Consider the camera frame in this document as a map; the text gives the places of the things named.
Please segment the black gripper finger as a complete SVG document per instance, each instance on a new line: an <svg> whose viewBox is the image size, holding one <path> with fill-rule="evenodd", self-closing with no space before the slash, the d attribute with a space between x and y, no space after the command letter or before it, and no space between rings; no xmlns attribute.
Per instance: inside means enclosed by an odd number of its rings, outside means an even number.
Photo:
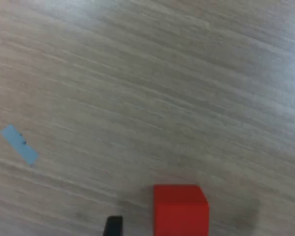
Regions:
<svg viewBox="0 0 295 236"><path fill-rule="evenodd" d="M109 216L106 219L103 236L123 236L123 217Z"/></svg>

